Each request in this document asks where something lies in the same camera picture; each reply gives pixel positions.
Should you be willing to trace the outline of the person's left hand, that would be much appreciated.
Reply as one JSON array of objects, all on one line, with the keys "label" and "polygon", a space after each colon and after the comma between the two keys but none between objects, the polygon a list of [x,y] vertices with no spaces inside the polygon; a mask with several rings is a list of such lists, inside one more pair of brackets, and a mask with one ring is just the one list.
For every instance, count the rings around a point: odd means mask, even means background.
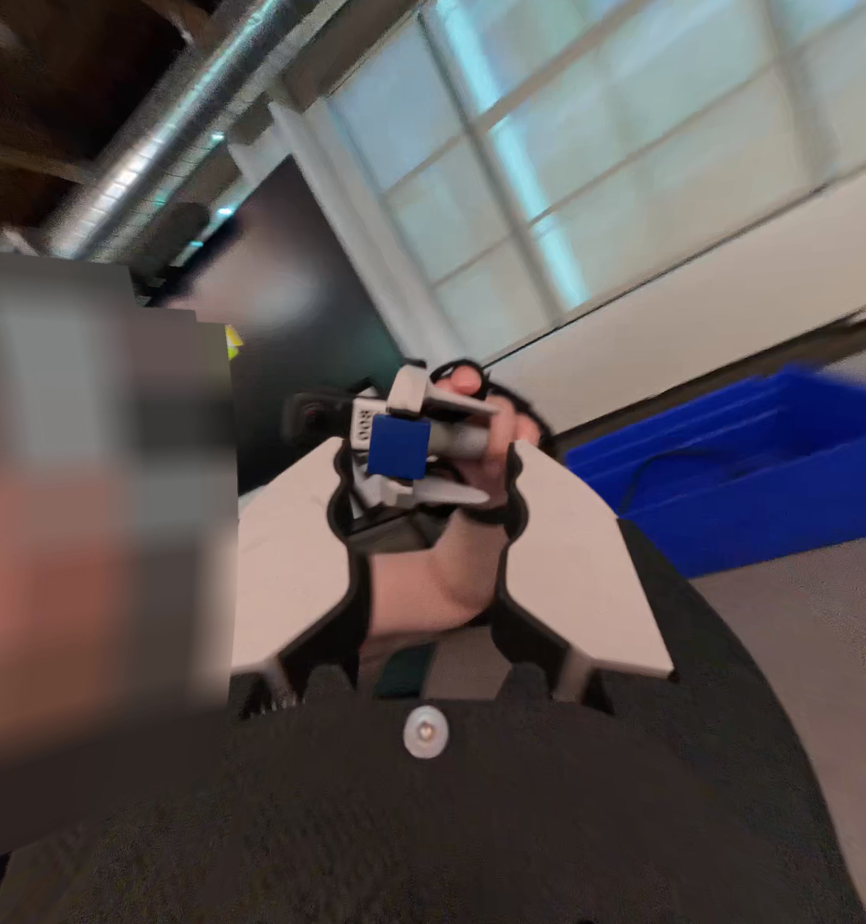
[{"label": "person's left hand", "polygon": [[[450,375],[439,381],[442,390],[472,398],[482,386],[482,374],[468,362],[460,362]],[[506,396],[490,394],[484,401],[495,411],[488,420],[476,423],[476,426],[487,427],[488,430],[485,454],[475,460],[456,459],[453,464],[470,486],[487,494],[484,508],[490,509],[504,506],[508,501],[507,461],[510,446],[519,441],[539,446],[543,434],[537,421],[518,410]]]}]

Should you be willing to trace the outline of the silver spiral air duct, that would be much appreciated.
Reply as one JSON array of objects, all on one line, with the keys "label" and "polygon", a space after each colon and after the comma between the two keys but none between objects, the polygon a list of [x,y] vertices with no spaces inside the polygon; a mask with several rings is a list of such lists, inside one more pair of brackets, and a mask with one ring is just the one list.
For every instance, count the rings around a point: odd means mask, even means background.
[{"label": "silver spiral air duct", "polygon": [[221,2],[43,227],[48,256],[121,262],[243,112],[344,1]]}]

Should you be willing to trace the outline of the person's left forearm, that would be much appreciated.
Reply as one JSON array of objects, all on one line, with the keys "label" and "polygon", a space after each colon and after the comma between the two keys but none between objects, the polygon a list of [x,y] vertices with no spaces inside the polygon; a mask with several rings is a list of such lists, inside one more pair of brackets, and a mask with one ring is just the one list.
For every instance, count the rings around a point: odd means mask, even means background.
[{"label": "person's left forearm", "polygon": [[506,527],[452,514],[428,549],[369,558],[371,640],[463,627],[493,602]]}]

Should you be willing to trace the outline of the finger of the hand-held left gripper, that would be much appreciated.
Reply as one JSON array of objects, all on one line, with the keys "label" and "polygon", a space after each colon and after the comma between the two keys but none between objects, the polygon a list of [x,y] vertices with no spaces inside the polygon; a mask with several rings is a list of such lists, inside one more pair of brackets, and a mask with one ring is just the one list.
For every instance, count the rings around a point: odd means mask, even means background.
[{"label": "finger of the hand-held left gripper", "polygon": [[369,509],[384,507],[410,511],[420,506],[471,506],[483,507],[489,495],[478,488],[459,481],[427,477],[400,482],[387,477],[368,477],[366,504]]},{"label": "finger of the hand-held left gripper", "polygon": [[498,408],[483,399],[456,394],[435,384],[427,370],[404,365],[388,392],[388,414],[417,421],[490,421]]}]

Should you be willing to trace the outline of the blue plastic bin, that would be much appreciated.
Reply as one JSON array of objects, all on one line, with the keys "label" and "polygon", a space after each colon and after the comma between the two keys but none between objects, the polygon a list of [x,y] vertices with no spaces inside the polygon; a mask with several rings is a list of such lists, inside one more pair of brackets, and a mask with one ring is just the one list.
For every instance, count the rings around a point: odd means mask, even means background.
[{"label": "blue plastic bin", "polygon": [[682,576],[866,537],[866,382],[786,367],[571,448],[565,463],[616,513],[647,456],[685,446],[732,453],[738,470],[661,461],[619,516]]}]

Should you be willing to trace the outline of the black partition panel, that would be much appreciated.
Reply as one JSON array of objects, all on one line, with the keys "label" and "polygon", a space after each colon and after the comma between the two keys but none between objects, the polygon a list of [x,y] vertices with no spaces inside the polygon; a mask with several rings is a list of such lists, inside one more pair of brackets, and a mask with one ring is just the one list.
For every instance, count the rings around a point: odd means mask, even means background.
[{"label": "black partition panel", "polygon": [[297,461],[282,436],[300,390],[385,392],[402,353],[293,157],[286,157],[208,241],[171,271],[153,306],[231,326],[239,493]]}]

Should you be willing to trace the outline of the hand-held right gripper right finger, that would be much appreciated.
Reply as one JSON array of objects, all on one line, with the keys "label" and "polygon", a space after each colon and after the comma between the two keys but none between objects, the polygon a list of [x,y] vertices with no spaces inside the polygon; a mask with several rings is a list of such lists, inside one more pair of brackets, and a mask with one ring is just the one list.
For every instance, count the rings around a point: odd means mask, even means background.
[{"label": "hand-held right gripper right finger", "polygon": [[674,672],[617,516],[582,480],[524,441],[508,453],[508,545],[490,624],[511,664],[547,680],[594,670]]}]

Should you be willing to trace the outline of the white framed window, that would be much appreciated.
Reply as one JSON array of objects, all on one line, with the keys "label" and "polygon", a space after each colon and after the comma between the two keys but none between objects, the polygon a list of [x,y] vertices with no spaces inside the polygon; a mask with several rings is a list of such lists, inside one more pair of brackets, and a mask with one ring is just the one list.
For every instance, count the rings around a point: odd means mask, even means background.
[{"label": "white framed window", "polygon": [[475,358],[866,167],[866,1],[424,2],[334,128]]}]

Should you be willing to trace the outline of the black cable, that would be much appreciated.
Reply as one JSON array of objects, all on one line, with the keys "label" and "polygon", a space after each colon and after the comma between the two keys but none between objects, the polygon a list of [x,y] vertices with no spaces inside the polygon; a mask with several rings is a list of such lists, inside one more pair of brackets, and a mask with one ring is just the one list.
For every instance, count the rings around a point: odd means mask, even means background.
[{"label": "black cable", "polygon": [[634,469],[633,474],[629,479],[625,490],[623,491],[620,504],[616,508],[616,513],[618,516],[628,514],[632,510],[635,496],[639,491],[642,479],[644,479],[647,472],[659,462],[671,458],[702,459],[709,464],[716,466],[716,468],[719,468],[723,474],[728,475],[738,470],[739,466],[738,456],[712,447],[675,447],[663,452],[657,452],[651,456],[647,456],[647,458],[644,459]]}]

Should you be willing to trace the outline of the blue block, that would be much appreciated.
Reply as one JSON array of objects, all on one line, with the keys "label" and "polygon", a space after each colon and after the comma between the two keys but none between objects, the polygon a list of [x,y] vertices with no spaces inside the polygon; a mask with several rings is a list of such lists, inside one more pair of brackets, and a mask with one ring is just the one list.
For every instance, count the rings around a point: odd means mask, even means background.
[{"label": "blue block", "polygon": [[366,460],[369,476],[416,481],[427,474],[432,422],[376,414]]}]

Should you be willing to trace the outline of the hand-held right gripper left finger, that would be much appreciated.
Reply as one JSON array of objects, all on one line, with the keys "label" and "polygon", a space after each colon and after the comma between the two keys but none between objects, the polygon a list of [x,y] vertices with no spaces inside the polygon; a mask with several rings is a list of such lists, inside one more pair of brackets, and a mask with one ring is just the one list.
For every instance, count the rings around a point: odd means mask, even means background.
[{"label": "hand-held right gripper left finger", "polygon": [[372,593],[368,560],[347,542],[351,462],[331,437],[243,501],[232,674],[306,679],[357,655]]}]

